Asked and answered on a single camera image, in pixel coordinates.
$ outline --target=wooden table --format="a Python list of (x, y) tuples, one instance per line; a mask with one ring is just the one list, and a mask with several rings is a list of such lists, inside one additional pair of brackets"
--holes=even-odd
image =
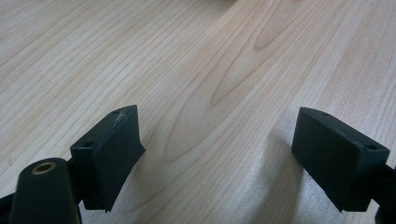
[[(300, 106), (396, 148), (396, 1), (0, 2), (0, 196), (138, 105), (146, 154), (84, 223), (374, 223), (290, 153)], [(394, 167), (391, 152), (388, 165)]]

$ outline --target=wood grain pattern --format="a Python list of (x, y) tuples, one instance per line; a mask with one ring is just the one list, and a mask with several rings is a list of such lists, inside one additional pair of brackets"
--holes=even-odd
[[(138, 105), (147, 153), (85, 223), (374, 223), (290, 154), (300, 106), (396, 148), (396, 1), (0, 1), (0, 196)], [(389, 165), (395, 166), (391, 152)]]

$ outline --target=table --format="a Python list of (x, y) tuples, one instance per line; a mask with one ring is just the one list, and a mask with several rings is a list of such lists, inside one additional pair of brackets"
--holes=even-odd
[[(296, 162), (300, 106), (396, 148), (396, 1), (0, 2), (0, 196), (105, 114), (147, 152), (84, 223), (374, 223)], [(394, 167), (392, 151), (388, 165)]]

